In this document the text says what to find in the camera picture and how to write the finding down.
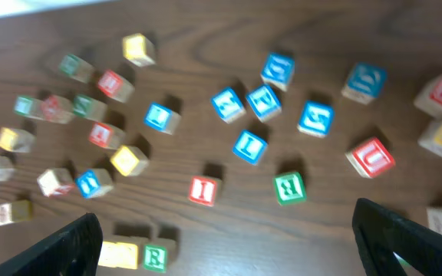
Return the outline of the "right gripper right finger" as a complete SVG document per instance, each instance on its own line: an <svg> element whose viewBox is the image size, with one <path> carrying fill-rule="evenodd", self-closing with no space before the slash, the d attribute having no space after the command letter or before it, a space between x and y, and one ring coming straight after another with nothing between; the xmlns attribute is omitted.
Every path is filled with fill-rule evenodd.
<svg viewBox="0 0 442 276"><path fill-rule="evenodd" d="M442 235L366 198L356 202L352 229L367 276L404 275L397 255L423 275L442 276Z"/></svg>

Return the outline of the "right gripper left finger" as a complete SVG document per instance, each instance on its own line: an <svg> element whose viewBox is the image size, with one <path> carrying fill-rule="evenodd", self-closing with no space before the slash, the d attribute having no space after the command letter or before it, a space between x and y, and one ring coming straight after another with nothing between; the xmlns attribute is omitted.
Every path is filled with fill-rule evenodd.
<svg viewBox="0 0 442 276"><path fill-rule="evenodd" d="M0 264L0 276L95 276L103 242L101 224L86 213Z"/></svg>

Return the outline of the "yellow letter C block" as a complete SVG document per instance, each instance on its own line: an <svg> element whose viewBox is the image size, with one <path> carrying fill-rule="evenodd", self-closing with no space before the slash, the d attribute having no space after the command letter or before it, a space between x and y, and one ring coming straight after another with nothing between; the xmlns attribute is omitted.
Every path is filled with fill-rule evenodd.
<svg viewBox="0 0 442 276"><path fill-rule="evenodd" d="M117 239L109 238L102 242L98 265L107 268L117 268Z"/></svg>

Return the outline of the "green letter R block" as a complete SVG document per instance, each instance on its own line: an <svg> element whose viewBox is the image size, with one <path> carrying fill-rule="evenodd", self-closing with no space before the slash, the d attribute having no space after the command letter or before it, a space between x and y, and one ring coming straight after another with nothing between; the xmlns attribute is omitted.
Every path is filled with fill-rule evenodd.
<svg viewBox="0 0 442 276"><path fill-rule="evenodd" d="M142 266L147 271L166 273L176 259L177 242L168 238L157 238L143 247Z"/></svg>

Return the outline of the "blue letter L block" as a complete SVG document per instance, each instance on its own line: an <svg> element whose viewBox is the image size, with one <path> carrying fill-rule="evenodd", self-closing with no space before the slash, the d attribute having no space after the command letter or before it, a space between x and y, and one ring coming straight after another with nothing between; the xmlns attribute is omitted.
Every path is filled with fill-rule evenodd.
<svg viewBox="0 0 442 276"><path fill-rule="evenodd" d="M172 135L178 127L180 119L181 116L177 112L158 103L152 103L145 114L143 122L161 133Z"/></svg>

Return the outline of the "yellow letter O block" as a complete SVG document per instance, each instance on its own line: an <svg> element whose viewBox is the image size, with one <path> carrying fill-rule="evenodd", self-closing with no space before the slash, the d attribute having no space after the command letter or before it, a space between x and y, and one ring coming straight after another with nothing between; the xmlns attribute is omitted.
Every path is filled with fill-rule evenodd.
<svg viewBox="0 0 442 276"><path fill-rule="evenodd" d="M118 267L137 270L142 260L143 247L149 241L150 239L145 237L129 237L126 240L118 241Z"/></svg>

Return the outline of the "yellow block centre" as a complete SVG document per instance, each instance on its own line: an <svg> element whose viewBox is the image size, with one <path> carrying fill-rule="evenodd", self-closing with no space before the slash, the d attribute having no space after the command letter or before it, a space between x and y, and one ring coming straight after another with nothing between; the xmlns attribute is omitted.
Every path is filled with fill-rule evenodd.
<svg viewBox="0 0 442 276"><path fill-rule="evenodd" d="M149 165L148 157L135 146L122 145L110 158L114 168L126 177L139 176Z"/></svg>

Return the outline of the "red letter U block right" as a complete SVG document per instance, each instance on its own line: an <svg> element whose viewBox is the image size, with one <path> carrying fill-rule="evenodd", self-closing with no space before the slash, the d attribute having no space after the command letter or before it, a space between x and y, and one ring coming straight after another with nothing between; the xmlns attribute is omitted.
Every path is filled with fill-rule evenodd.
<svg viewBox="0 0 442 276"><path fill-rule="evenodd" d="M377 138L365 140L345 154L361 177L373 179L393 168L396 164L393 156Z"/></svg>

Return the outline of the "red letter A block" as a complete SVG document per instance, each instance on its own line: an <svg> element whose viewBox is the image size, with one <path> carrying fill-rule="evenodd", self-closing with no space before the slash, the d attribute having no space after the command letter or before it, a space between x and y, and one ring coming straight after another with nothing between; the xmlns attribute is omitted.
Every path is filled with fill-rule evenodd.
<svg viewBox="0 0 442 276"><path fill-rule="evenodd" d="M111 124L95 122L88 135L88 140L107 150L117 150L122 144L125 132Z"/></svg>

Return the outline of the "red letter E block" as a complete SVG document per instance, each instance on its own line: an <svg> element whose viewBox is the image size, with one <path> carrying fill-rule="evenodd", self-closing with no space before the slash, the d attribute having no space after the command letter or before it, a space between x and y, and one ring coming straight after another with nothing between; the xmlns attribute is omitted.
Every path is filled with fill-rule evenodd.
<svg viewBox="0 0 442 276"><path fill-rule="evenodd" d="M41 111L44 119L52 123L67 124L74 119L73 103L55 94L41 103Z"/></svg>

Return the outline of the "green number 7 block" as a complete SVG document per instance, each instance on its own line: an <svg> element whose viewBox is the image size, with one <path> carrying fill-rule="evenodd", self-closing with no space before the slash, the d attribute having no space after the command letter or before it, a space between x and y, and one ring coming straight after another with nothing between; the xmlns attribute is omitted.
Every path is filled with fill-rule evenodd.
<svg viewBox="0 0 442 276"><path fill-rule="evenodd" d="M41 109L42 101L33 97L18 96L14 105L14 112L17 115L35 120L44 120Z"/></svg>

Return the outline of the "red letter U block left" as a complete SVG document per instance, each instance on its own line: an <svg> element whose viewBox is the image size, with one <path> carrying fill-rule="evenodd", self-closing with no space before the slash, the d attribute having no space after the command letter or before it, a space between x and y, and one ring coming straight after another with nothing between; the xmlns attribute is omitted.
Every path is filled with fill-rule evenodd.
<svg viewBox="0 0 442 276"><path fill-rule="evenodd" d="M126 103L135 91L131 82L112 70L103 73L97 82L97 87L107 97L121 103Z"/></svg>

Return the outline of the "blue number 1 block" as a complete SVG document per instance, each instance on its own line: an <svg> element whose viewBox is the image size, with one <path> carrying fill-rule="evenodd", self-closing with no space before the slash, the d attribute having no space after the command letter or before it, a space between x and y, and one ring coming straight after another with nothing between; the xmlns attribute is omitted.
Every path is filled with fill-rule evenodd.
<svg viewBox="0 0 442 276"><path fill-rule="evenodd" d="M243 130L233 146L233 153L256 166L267 148L267 142L248 130Z"/></svg>

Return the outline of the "blue number 2 block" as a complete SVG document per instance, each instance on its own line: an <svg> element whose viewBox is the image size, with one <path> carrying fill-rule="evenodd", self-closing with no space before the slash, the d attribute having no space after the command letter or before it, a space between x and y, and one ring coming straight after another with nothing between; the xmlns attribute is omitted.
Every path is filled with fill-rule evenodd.
<svg viewBox="0 0 442 276"><path fill-rule="evenodd" d="M231 87L227 87L211 98L217 115L225 123L231 123L246 113L241 100Z"/></svg>

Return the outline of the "yellow block top row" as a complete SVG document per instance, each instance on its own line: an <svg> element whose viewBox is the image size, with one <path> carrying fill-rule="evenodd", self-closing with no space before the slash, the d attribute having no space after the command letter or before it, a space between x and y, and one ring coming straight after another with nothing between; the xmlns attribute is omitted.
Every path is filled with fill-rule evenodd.
<svg viewBox="0 0 442 276"><path fill-rule="evenodd" d="M156 63L154 45L141 33L124 37L122 48L123 56L138 67L146 67Z"/></svg>

